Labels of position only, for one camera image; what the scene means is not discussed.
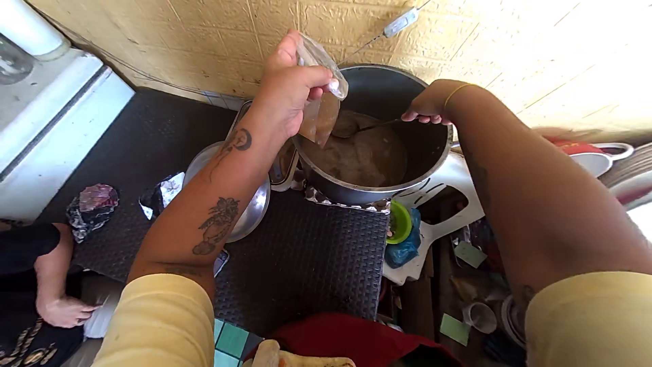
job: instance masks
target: fingernail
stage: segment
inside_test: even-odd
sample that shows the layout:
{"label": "fingernail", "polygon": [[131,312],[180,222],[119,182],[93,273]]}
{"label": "fingernail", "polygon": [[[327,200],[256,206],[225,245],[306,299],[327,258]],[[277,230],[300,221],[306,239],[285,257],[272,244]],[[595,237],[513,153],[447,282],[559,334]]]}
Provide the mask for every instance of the fingernail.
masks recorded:
{"label": "fingernail", "polygon": [[330,82],[328,82],[328,89],[330,91],[336,91],[337,88],[340,87],[340,81],[337,79],[331,79]]}

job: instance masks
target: wrist tattoo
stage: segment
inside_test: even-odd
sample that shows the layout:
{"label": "wrist tattoo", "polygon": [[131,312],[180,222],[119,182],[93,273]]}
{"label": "wrist tattoo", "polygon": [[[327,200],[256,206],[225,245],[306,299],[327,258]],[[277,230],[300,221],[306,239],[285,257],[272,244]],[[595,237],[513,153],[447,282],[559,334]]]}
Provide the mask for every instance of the wrist tattoo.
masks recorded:
{"label": "wrist tattoo", "polygon": [[185,268],[183,266],[171,266],[169,268],[165,268],[165,271],[166,273],[177,274],[181,276],[201,276],[201,272],[198,272],[196,269]]}
{"label": "wrist tattoo", "polygon": [[523,286],[521,297],[522,297],[523,305],[525,306],[526,309],[527,309],[527,306],[529,305],[530,301],[532,301],[532,298],[534,298],[535,294],[537,294],[537,293],[534,291],[534,288],[532,288],[529,285],[524,285]]}
{"label": "wrist tattoo", "polygon": [[208,255],[215,250],[217,244],[226,237],[233,220],[238,215],[238,203],[239,200],[232,197],[228,199],[220,197],[217,205],[209,209],[211,216],[199,227],[204,230],[203,240],[192,248],[193,254]]}
{"label": "wrist tattoo", "polygon": [[213,161],[209,163],[213,167],[211,168],[211,173],[209,175],[209,181],[212,182],[213,171],[220,165],[222,160],[229,155],[234,149],[239,151],[245,151],[251,148],[252,137],[247,129],[235,129],[226,137],[224,144],[220,150],[213,157]]}

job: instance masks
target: brown liquid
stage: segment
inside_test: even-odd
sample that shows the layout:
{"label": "brown liquid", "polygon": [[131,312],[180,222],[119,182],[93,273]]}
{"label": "brown liquid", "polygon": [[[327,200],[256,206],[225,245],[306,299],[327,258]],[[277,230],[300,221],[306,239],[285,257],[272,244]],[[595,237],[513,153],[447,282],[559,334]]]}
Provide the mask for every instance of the brown liquid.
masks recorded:
{"label": "brown liquid", "polygon": [[[340,111],[334,129],[350,129],[352,124],[363,128],[378,123],[379,120],[367,115]],[[305,142],[303,149],[321,170],[354,185],[398,185],[408,169],[405,146],[389,127],[378,127],[344,139],[331,135],[323,149],[311,142]]]}

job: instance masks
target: yellow wall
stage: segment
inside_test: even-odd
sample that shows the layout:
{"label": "yellow wall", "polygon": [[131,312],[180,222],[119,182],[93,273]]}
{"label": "yellow wall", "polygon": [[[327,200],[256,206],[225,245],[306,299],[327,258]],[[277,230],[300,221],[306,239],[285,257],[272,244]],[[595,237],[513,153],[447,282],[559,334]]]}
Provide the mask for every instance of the yellow wall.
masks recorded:
{"label": "yellow wall", "polygon": [[[158,78],[253,96],[290,27],[336,60],[425,0],[29,0],[97,46]],[[351,62],[400,67],[426,82],[487,87],[528,125],[589,140],[652,134],[652,7],[624,0],[432,0],[399,36]],[[151,82],[114,64],[136,85]]]}

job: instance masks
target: hand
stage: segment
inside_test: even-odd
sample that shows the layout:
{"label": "hand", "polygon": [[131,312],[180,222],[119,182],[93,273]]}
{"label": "hand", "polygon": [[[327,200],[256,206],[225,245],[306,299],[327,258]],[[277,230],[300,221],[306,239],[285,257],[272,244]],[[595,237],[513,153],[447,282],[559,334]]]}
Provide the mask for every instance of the hand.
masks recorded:
{"label": "hand", "polygon": [[421,94],[412,100],[406,113],[401,116],[403,121],[412,121],[415,118],[423,123],[442,123],[450,125],[450,111],[444,111],[446,99],[451,93],[457,92],[460,86],[468,83],[458,80],[438,79],[432,82]]}
{"label": "hand", "polygon": [[301,35],[290,30],[267,59],[263,82],[251,106],[251,113],[260,114],[273,131],[282,132],[283,141],[296,135],[303,120],[307,101],[321,98],[333,73],[321,66],[297,66],[297,46]]}
{"label": "hand", "polygon": [[62,296],[55,300],[37,299],[37,312],[53,327],[72,328],[83,325],[100,306],[90,306],[77,298]]}

